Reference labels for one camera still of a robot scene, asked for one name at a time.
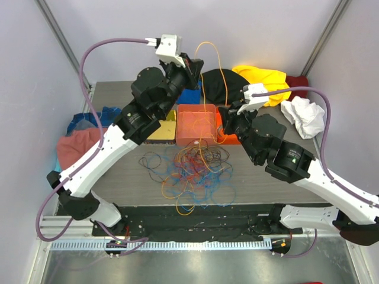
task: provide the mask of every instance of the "blue box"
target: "blue box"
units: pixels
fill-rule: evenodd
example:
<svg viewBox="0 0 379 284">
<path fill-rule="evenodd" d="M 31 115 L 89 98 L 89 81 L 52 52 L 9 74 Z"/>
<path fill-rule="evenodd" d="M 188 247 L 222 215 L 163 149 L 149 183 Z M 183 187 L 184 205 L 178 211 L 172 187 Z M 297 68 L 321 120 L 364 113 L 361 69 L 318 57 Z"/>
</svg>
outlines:
<svg viewBox="0 0 379 284">
<path fill-rule="evenodd" d="M 197 83 L 199 88 L 197 90 L 184 89 L 176 103 L 178 105 L 198 105 L 201 98 L 201 81 Z"/>
</svg>

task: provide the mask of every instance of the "rubber band pile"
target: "rubber band pile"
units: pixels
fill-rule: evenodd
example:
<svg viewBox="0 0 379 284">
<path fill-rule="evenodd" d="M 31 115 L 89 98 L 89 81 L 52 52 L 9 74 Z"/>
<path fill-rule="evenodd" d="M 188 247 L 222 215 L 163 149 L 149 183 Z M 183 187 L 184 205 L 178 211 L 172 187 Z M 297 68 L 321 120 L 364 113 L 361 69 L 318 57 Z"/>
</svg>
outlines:
<svg viewBox="0 0 379 284">
<path fill-rule="evenodd" d="M 184 147 L 171 159 L 166 153 L 159 155 L 150 151 L 141 157 L 139 164 L 148 170 L 152 180 L 162 184 L 165 198 L 176 199 L 178 214 L 187 216 L 196 205 L 206 208 L 209 204 L 234 203 L 236 190 L 228 182 L 233 167 L 228 159 L 229 152 L 220 146 L 199 145 Z M 233 200 L 228 204 L 216 201 L 216 192 L 224 190 L 233 191 Z"/>
</svg>

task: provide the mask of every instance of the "metal frame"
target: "metal frame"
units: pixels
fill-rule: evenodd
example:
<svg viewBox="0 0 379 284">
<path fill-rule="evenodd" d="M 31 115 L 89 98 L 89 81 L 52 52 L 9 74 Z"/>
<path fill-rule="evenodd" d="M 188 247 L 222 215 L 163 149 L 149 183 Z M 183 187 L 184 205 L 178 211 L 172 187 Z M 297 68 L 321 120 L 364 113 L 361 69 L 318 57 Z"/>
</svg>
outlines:
<svg viewBox="0 0 379 284">
<path fill-rule="evenodd" d="M 334 32 L 334 30 L 337 26 L 337 23 L 342 18 L 343 14 L 345 13 L 345 11 L 348 8 L 350 3 L 351 3 L 351 0 L 340 0 L 339 1 L 335 10 L 333 11 L 332 16 L 330 17 L 329 21 L 327 22 L 325 29 L 321 33 L 319 40 L 317 41 L 315 47 L 313 48 L 313 51 L 310 54 L 308 61 L 307 61 L 306 65 L 304 66 L 304 69 L 301 73 L 302 75 L 308 76 L 310 69 L 313 67 L 316 59 L 318 58 L 321 51 L 325 47 L 327 40 L 330 38 L 330 36 Z"/>
<path fill-rule="evenodd" d="M 36 255 L 34 257 L 33 266 L 28 277 L 28 284 L 41 284 L 43 273 L 46 268 L 47 259 L 51 243 L 37 240 L 39 242 Z"/>
<path fill-rule="evenodd" d="M 61 48 L 63 49 L 63 51 L 65 52 L 65 55 L 67 56 L 68 60 L 70 61 L 75 72 L 77 74 L 79 74 L 79 67 L 80 67 L 79 61 L 75 57 L 75 54 L 72 51 L 70 44 L 68 43 L 65 35 L 63 34 L 62 30 L 60 29 L 59 24 L 56 21 L 56 19 L 53 15 L 52 11 L 50 10 L 48 4 L 46 3 L 45 0 L 34 0 L 34 1 L 36 2 L 37 6 L 40 8 L 41 13 L 45 17 L 45 20 L 48 23 L 48 25 L 50 26 L 50 28 L 52 29 L 54 36 L 56 37 L 56 39 L 57 39 L 59 45 L 61 46 Z M 83 75 L 83 81 L 84 81 L 84 84 L 87 88 L 87 91 L 90 92 L 91 84 L 88 82 L 88 79 L 85 75 Z"/>
<path fill-rule="evenodd" d="M 348 246 L 349 254 L 359 282 L 365 284 L 375 284 L 371 277 L 371 272 L 368 268 L 364 257 L 364 252 L 361 247 L 350 243 L 349 241 L 346 242 L 346 245 Z"/>
</svg>

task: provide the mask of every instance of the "yellow cloth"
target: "yellow cloth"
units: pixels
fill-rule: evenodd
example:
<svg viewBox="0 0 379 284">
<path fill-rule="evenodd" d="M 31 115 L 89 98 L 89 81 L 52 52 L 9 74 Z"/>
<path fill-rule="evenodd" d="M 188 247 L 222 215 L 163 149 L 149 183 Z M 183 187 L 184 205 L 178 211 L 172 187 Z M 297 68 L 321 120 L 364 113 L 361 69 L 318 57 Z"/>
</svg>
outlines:
<svg viewBox="0 0 379 284">
<path fill-rule="evenodd" d="M 250 84 L 263 83 L 269 92 L 289 88 L 285 82 L 286 74 L 277 70 L 260 69 L 253 66 L 241 65 L 234 67 L 232 71 L 240 74 L 249 81 Z M 274 107 L 281 101 L 288 99 L 290 95 L 291 92 L 272 95 L 264 106 Z"/>
</svg>

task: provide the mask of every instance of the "metal floor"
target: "metal floor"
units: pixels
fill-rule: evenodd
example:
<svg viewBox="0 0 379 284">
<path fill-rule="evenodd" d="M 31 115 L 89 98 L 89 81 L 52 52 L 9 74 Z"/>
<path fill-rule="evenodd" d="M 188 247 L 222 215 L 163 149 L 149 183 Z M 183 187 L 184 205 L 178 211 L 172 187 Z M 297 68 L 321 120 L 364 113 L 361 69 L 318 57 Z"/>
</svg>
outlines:
<svg viewBox="0 0 379 284">
<path fill-rule="evenodd" d="M 312 238 L 294 238 L 290 253 L 305 251 Z M 310 254 L 297 259 L 272 256 L 267 250 L 153 251 L 104 258 L 85 268 L 104 255 L 103 251 L 51 251 L 42 283 L 359 283 L 346 243 L 339 237 L 320 237 Z"/>
</svg>

